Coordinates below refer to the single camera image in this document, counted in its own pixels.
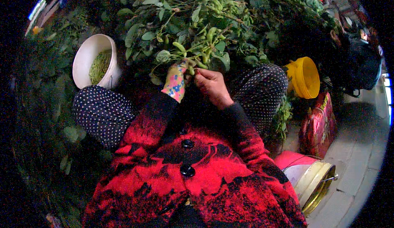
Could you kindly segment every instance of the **tiled floor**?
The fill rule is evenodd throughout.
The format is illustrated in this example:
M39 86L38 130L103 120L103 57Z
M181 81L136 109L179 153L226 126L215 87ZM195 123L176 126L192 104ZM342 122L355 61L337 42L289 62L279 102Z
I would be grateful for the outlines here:
M324 161L336 165L339 179L307 216L310 228L347 227L362 208L375 183L389 132L388 109L382 82L359 98L346 96L338 134ZM283 150L298 150L298 124L288 128Z

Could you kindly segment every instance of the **yellow bucket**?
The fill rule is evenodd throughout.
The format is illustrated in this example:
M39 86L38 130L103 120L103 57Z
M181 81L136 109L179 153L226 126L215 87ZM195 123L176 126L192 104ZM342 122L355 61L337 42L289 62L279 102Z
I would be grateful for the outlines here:
M316 98L320 90L320 78L315 63L309 57L291 61L286 66L289 82L289 91L295 89L299 97L305 99Z

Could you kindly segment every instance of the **floral glove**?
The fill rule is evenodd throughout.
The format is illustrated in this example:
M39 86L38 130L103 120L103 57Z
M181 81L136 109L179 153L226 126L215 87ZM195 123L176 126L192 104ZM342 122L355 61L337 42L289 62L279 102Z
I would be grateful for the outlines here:
M186 60L181 63L176 63L170 67L167 73L167 80L161 92L173 97L180 103L185 95L185 81L183 74L186 72Z

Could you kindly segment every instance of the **red sweater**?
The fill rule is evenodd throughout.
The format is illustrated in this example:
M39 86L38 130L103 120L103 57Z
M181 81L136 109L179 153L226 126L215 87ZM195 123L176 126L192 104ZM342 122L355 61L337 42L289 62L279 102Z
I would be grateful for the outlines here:
M225 129L186 123L166 137L177 105L159 93L131 123L86 207L85 227L167 227L185 207L208 227L307 226L238 103L220 112Z

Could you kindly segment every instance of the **red bag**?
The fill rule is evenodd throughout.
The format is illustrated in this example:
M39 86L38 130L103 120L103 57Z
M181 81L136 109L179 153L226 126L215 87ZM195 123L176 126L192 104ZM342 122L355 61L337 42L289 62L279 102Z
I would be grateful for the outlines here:
M336 130L337 122L332 111L330 94L319 93L315 107L309 110L301 124L299 132L301 152L324 158L334 140Z

